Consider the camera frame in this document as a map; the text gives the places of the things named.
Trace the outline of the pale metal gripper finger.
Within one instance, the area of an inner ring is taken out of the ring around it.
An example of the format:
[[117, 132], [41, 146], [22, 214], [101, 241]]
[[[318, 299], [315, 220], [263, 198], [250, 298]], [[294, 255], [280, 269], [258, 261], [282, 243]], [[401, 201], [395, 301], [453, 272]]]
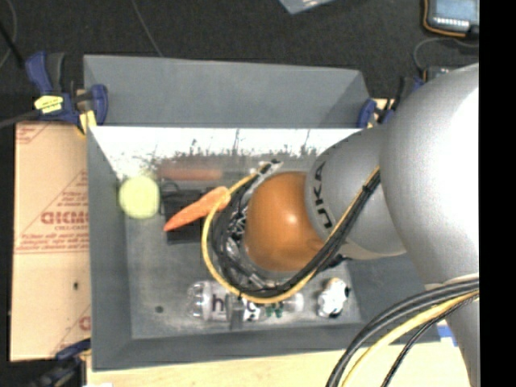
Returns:
[[239, 330], [243, 327], [244, 311], [245, 305], [241, 298], [235, 298], [233, 296], [228, 298], [228, 320], [232, 331]]

